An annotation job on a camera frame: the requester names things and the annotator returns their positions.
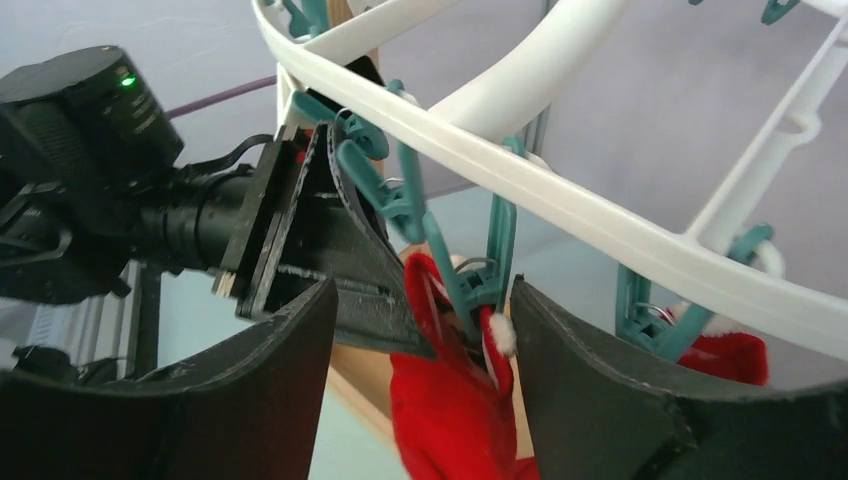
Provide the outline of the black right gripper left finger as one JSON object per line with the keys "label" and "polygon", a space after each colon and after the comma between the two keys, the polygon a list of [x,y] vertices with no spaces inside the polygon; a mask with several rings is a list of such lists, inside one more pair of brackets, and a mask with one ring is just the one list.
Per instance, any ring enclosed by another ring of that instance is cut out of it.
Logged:
{"label": "black right gripper left finger", "polygon": [[270,320],[144,381],[70,387],[1,376],[5,479],[304,479],[337,290],[322,281]]}

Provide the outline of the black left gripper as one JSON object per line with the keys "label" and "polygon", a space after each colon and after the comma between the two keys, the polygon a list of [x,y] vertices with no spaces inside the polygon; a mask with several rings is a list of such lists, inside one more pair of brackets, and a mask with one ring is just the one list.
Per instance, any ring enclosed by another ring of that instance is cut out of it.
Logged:
{"label": "black left gripper", "polygon": [[256,283],[270,269],[271,235],[311,141],[317,192],[301,194],[293,207],[266,309],[277,310],[332,279],[336,342],[432,358],[412,317],[385,222],[336,159],[340,139],[340,129],[328,123],[314,132],[282,127],[250,136],[221,157],[172,170],[141,196],[133,259],[174,275],[208,273],[214,294],[236,300],[238,316],[252,317]]}

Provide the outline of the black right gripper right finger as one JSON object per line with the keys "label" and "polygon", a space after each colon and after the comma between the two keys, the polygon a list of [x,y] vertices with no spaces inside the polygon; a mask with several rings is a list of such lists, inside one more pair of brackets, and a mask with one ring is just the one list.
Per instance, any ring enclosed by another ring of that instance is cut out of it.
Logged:
{"label": "black right gripper right finger", "polygon": [[779,391],[662,360],[514,280],[526,416],[545,479],[843,479],[847,386]]}

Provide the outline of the red Santa sock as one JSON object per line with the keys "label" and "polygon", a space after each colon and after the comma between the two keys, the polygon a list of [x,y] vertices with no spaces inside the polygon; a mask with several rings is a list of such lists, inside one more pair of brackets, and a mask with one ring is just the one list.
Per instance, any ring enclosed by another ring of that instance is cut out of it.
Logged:
{"label": "red Santa sock", "polygon": [[766,386],[770,371],[766,343],[728,317],[699,306],[694,313],[708,322],[678,365],[701,373],[757,386]]}
{"label": "red Santa sock", "polygon": [[537,479],[534,457],[518,457],[513,403],[516,332],[508,315],[484,305],[482,359],[462,343],[438,268],[423,251],[404,262],[413,319],[432,359],[390,356],[390,406],[400,458],[413,479]]}

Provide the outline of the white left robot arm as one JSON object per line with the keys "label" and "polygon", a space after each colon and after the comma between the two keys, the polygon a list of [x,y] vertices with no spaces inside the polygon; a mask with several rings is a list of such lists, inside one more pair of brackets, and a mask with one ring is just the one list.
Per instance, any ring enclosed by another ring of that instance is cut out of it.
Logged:
{"label": "white left robot arm", "polygon": [[2,295],[124,297],[122,271],[139,261],[209,273],[238,316],[261,321],[331,280],[338,343],[430,356],[385,217],[341,167],[386,157],[385,136],[314,90],[291,107],[276,133],[180,167],[183,141],[123,49],[13,70],[1,81]]}

